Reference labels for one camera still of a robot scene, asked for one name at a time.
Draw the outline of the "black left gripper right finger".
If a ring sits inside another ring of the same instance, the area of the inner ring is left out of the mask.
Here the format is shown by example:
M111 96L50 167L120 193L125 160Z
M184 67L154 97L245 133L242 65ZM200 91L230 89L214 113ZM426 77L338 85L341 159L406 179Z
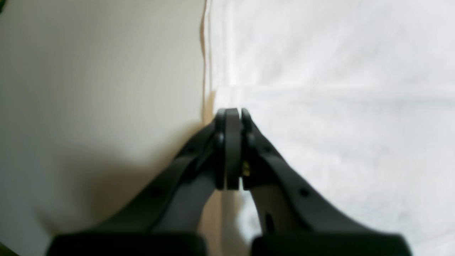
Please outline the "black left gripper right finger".
M368 228L328 202L284 160L247 109L225 111L226 187L255 203L252 256L411 256L403 236Z

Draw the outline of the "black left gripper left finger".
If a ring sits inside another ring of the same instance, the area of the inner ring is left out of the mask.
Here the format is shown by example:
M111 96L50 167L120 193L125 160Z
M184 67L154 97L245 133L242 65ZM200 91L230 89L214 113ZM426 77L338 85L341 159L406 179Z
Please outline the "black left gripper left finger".
M192 136L172 162L108 220L55 237L48 256L206 256L197 234L203 208L224 186L226 110Z

